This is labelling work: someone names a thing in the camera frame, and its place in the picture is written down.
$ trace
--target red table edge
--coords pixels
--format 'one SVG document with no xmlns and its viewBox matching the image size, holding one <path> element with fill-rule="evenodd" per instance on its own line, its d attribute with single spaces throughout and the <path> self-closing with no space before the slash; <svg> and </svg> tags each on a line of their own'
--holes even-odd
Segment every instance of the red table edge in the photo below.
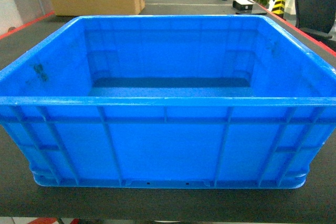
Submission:
<svg viewBox="0 0 336 224">
<path fill-rule="evenodd" d="M 279 21 L 285 23 L 287 26 L 289 26 L 293 30 L 297 31 L 300 35 L 302 35 L 305 38 L 309 39 L 311 42 L 313 42 L 317 46 L 321 47 L 322 49 L 324 49 L 325 51 L 327 51 L 328 53 L 330 53 L 331 55 L 333 55 L 334 57 L 336 57 L 336 52 L 334 50 L 332 50 L 330 47 L 328 47 L 327 45 L 325 45 L 324 43 L 322 43 L 322 42 L 320 42 L 320 41 L 318 41 L 318 40 L 310 37 L 309 35 L 307 35 L 303 31 L 301 31 L 299 28 L 295 27 L 294 25 L 292 25 L 291 23 L 285 21 L 284 19 L 280 18 L 278 15 L 275 15 L 274 13 L 270 12 L 268 9 L 264 8 L 263 6 L 260 5 L 260 7 L 262 9 L 264 9 L 265 11 L 267 11 L 267 13 L 269 13 L 270 15 L 272 15 L 274 18 L 276 18 Z"/>
<path fill-rule="evenodd" d="M 54 13 L 55 13 L 55 12 L 52 11 L 52 12 L 46 14 L 46 15 L 43 15 L 42 17 L 36 18 L 36 19 L 34 19 L 33 21 L 30 21 L 30 22 L 28 22 L 28 23 L 26 23 L 26 24 L 24 24 L 24 25 L 22 25 L 22 26 L 19 26 L 19 27 L 15 28 L 15 29 L 12 30 L 12 31 L 9 31 L 9 32 L 7 32 L 7 33 L 5 33 L 5 34 L 2 34 L 2 35 L 0 35 L 0 39 L 3 39 L 3 38 L 5 38 L 5 37 L 8 37 L 9 35 L 11 35 L 11 34 L 13 34 L 13 33 L 16 33 L 17 31 L 20 31 L 20 30 L 26 28 L 27 26 L 30 26 L 30 25 L 32 25 L 32 24 L 34 24 L 34 23 L 36 23 L 36 22 L 39 22 L 40 20 L 45 19 L 45 18 L 51 16 L 51 15 L 54 14 Z"/>
</svg>

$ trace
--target floor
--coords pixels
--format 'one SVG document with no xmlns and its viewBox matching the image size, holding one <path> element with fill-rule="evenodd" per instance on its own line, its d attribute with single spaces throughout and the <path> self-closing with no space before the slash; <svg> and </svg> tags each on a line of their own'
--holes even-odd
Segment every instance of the floor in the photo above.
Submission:
<svg viewBox="0 0 336 224">
<path fill-rule="evenodd" d="M 0 217 L 0 224 L 71 224 L 74 219 L 62 218 L 63 223 L 54 221 L 53 218 L 25 218 L 25 217 Z M 104 220 L 91 222 L 93 224 L 160 224 L 153 221 L 133 220 Z M 180 222 L 181 224 L 239 224 L 238 222 Z"/>
</svg>

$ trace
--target black object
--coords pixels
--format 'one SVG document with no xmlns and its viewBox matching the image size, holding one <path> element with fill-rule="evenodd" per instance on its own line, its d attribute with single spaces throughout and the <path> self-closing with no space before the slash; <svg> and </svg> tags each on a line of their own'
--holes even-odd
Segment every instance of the black object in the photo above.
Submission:
<svg viewBox="0 0 336 224">
<path fill-rule="evenodd" d="M 254 2 L 250 0 L 233 0 L 232 6 L 237 10 L 252 10 Z"/>
<path fill-rule="evenodd" d="M 336 0 L 295 0 L 295 9 L 296 27 L 309 36 L 328 43 L 332 38 L 328 33 L 335 22 Z"/>
<path fill-rule="evenodd" d="M 265 11 L 265 10 L 240 10 L 240 11 L 237 11 L 236 14 L 267 15 L 267 11 Z"/>
</svg>

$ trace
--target chair backrest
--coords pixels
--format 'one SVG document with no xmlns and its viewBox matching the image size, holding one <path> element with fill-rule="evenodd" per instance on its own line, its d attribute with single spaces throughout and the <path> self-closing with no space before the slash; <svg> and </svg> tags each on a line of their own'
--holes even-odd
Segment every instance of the chair backrest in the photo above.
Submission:
<svg viewBox="0 0 336 224">
<path fill-rule="evenodd" d="M 329 33 L 336 16 L 336 0 L 295 0 L 296 27 Z"/>
</svg>

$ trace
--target yellow black striped post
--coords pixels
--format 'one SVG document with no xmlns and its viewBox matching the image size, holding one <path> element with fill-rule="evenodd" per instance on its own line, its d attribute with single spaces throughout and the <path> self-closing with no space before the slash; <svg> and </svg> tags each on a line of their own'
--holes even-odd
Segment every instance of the yellow black striped post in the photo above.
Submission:
<svg viewBox="0 0 336 224">
<path fill-rule="evenodd" d="M 272 13 L 278 15 L 280 18 L 283 18 L 283 14 L 285 13 L 285 2 L 286 0 L 276 0 Z"/>
</svg>

